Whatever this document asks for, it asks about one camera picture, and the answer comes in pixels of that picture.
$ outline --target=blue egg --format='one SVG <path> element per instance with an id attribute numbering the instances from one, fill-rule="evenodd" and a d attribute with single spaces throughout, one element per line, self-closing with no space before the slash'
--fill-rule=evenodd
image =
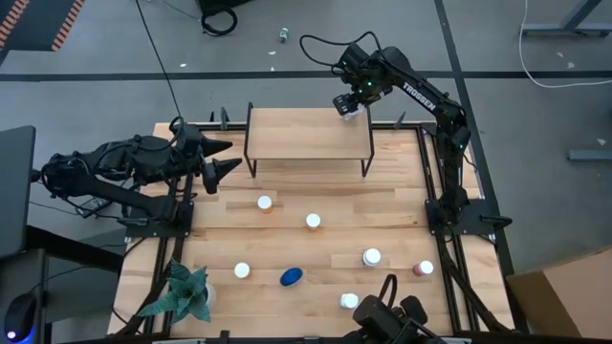
<path id="1" fill-rule="evenodd" d="M 282 276 L 280 276 L 280 284 L 283 287 L 289 287 L 297 283 L 300 278 L 302 278 L 302 269 L 300 268 L 291 268 L 285 271 Z"/>

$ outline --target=potted plant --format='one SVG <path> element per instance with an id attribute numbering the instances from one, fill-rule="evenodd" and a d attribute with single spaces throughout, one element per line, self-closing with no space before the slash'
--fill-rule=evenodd
<path id="1" fill-rule="evenodd" d="M 170 291 L 159 300 L 144 306 L 138 316 L 176 312 L 172 324 L 183 320 L 188 314 L 210 322 L 210 308 L 214 305 L 216 294 L 214 288 L 207 283 L 206 268 L 191 273 L 172 259 L 167 281 Z"/>

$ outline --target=wooden table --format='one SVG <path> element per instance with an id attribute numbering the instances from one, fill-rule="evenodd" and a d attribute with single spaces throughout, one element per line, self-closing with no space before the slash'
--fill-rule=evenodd
<path id="1" fill-rule="evenodd" d="M 249 105 L 247 167 L 255 178 L 257 161 L 359 160 L 365 177 L 374 158 L 370 123 L 369 110 L 367 116 L 347 121 L 336 109 L 260 109 Z"/>
<path id="2" fill-rule="evenodd" d="M 167 123 L 155 135 L 169 139 Z M 234 146 L 217 159 L 242 155 L 245 135 L 240 131 L 206 132 L 212 139 L 230 140 Z M 437 334 L 450 334 L 447 300 L 434 238 L 427 229 L 424 200 L 426 185 L 415 131 L 375 130 L 377 159 L 368 178 L 354 173 L 356 161 L 262 161 L 257 179 L 243 163 L 221 182 L 219 193 L 207 195 L 195 183 L 192 235 L 186 240 L 182 262 L 190 269 L 208 267 L 208 281 L 217 290 L 212 322 L 189 315 L 172 326 L 173 337 L 343 336 L 359 326 L 352 312 L 339 307 L 344 292 L 360 299 L 378 295 L 387 273 L 398 276 L 398 300 L 413 294 L 428 315 L 427 326 Z M 426 138 L 432 160 L 433 148 Z M 480 195 L 473 169 L 465 167 L 464 187 L 472 198 Z M 440 179 L 433 170 L 440 192 Z M 165 184 L 145 187 L 148 195 L 166 193 Z M 259 196 L 274 201 L 271 214 L 256 205 Z M 310 212 L 320 214 L 317 231 L 305 228 Z M 147 239 L 125 258 L 115 301 L 118 313 L 128 318 L 141 304 L 151 285 L 159 239 Z M 381 264 L 366 269 L 365 249 L 382 253 Z M 506 326 L 513 325 L 501 272 L 493 246 L 479 237 L 464 236 L 463 248 L 470 281 L 489 309 Z M 417 277 L 411 268 L 422 260 L 433 262 L 432 275 Z M 251 265 L 251 276 L 233 276 L 238 262 Z M 281 273 L 304 269 L 298 285 L 283 288 Z M 466 308 L 458 288 L 462 327 L 468 329 Z M 162 317 L 155 321 L 161 328 Z M 113 316 L 109 333 L 122 327 Z"/>

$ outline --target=concrete floor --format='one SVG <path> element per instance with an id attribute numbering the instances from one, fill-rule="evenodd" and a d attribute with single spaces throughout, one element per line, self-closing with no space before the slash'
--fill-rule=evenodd
<path id="1" fill-rule="evenodd" d="M 167 0 L 190 13 L 193 0 Z M 557 22 L 577 0 L 532 0 L 529 22 Z M 444 0 L 464 71 L 520 71 L 518 28 L 523 2 Z M 304 33 L 349 40 L 374 31 L 385 45 L 402 49 L 419 71 L 450 71 L 433 2 L 385 0 L 256 0 L 239 7 L 231 35 L 201 34 L 197 21 L 162 0 L 142 1 L 151 34 L 169 72 L 313 71 L 297 44 Z M 610 21 L 612 2 L 603 2 L 588 22 Z M 275 41 L 282 27 L 290 40 Z M 371 43 L 364 45 L 368 49 Z M 317 58 L 335 61 L 341 50 L 308 45 Z M 610 71 L 612 38 L 528 37 L 525 60 L 538 71 Z M 142 26 L 134 0 L 87 0 L 69 39 L 58 53 L 10 52 L 0 75 L 158 73 L 161 69 Z M 547 79 L 562 84 L 595 79 Z M 431 79 L 458 99 L 454 80 Z M 346 92 L 337 79 L 174 80 L 188 120 L 205 121 L 211 111 L 228 109 L 245 119 L 247 102 L 267 107 L 323 107 Z M 612 244 L 612 166 L 574 163 L 569 148 L 612 145 L 612 85 L 548 90 L 527 79 L 468 79 L 497 199 L 507 229 L 514 267 L 534 269 L 586 250 Z M 155 122 L 176 115 L 164 81 L 0 82 L 0 104 L 10 120 L 0 129 L 33 124 L 37 129 L 34 165 L 55 152 L 88 151 L 109 140 L 149 133 Z M 414 101 L 395 92 L 373 107 L 374 119 L 432 119 Z M 606 140 L 601 147 L 598 139 Z M 32 200 L 70 210 L 35 185 Z M 83 239 L 120 226 L 31 206 L 30 223 Z M 109 279 L 109 284 L 116 280 Z M 100 295 L 112 302 L 114 295 Z M 55 342 L 100 337 L 109 310 L 59 323 Z"/>

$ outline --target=white cable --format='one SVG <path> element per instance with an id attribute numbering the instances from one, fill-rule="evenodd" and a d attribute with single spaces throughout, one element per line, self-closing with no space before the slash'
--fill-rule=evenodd
<path id="1" fill-rule="evenodd" d="M 523 66 L 523 71 L 529 77 L 529 79 L 537 86 L 543 88 L 565 88 L 565 87 L 574 87 L 574 86 L 597 86 L 603 85 L 607 83 L 612 83 L 612 80 L 605 80 L 599 82 L 579 82 L 567 85 L 544 85 L 542 83 L 537 82 L 534 77 L 527 71 L 527 67 L 525 66 L 525 61 L 523 60 L 523 30 L 525 27 L 525 22 L 527 21 L 527 9 L 529 7 L 529 0 L 525 0 L 525 15 L 523 16 L 523 22 L 520 24 L 520 33 L 518 35 L 518 55 L 520 56 L 520 64 Z"/>

